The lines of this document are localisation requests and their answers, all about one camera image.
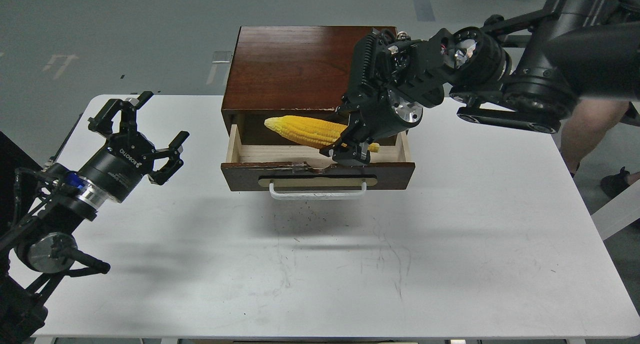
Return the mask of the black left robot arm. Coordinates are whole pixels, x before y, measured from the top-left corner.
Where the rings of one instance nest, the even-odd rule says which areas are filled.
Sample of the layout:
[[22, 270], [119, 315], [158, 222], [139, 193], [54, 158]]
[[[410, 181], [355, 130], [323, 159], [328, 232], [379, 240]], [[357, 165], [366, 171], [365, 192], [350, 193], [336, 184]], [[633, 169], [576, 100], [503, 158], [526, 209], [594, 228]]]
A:
[[110, 99], [87, 126], [105, 144], [73, 171], [50, 158], [41, 170], [17, 168], [13, 220], [1, 242], [1, 340], [21, 343], [44, 326], [45, 302], [66, 277], [103, 274], [110, 265], [78, 248], [73, 232], [93, 221], [106, 200], [121, 203], [144, 176], [163, 185], [183, 166], [179, 132], [157, 149], [138, 131], [137, 112], [153, 97]]

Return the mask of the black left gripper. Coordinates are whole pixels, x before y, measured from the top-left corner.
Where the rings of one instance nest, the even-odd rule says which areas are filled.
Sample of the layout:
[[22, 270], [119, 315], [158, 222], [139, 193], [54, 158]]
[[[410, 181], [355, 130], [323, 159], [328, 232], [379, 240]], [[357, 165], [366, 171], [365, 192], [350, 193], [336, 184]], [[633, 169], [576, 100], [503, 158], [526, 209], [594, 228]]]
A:
[[[180, 154], [189, 132], [181, 130], [167, 148], [158, 150], [143, 134], [138, 134], [137, 110], [151, 97], [153, 92], [144, 91], [134, 102], [110, 99], [98, 114], [88, 119], [87, 128], [107, 141], [78, 170], [78, 175], [109, 193], [116, 202], [123, 202], [140, 183], [142, 176], [147, 174], [151, 183], [162, 186], [183, 166]], [[117, 113], [120, 113], [119, 131], [114, 133], [114, 116]], [[152, 170], [155, 160], [165, 158], [164, 166]]]

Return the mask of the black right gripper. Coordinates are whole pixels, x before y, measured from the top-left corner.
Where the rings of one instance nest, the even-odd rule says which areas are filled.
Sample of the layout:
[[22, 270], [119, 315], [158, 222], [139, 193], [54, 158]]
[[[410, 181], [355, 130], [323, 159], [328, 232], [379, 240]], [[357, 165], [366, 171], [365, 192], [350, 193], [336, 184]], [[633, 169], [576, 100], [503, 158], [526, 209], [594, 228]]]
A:
[[427, 41], [372, 29], [354, 46], [347, 90], [336, 114], [349, 125], [329, 123], [337, 139], [320, 154], [340, 165], [368, 165], [371, 140], [416, 127], [423, 109], [444, 99], [443, 80], [430, 72], [435, 49]]

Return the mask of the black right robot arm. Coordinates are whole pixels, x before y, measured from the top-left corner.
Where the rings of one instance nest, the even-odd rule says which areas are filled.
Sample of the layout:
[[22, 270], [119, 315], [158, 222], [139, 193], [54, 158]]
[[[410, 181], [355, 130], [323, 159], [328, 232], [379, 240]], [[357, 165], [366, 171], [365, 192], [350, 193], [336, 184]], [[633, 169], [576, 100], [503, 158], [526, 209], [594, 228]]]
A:
[[580, 98], [639, 99], [639, 14], [623, 0], [546, 0], [533, 13], [428, 40], [372, 30], [354, 47], [336, 114], [348, 126], [320, 153], [370, 163], [368, 146], [416, 127], [450, 97], [471, 123], [553, 134]]

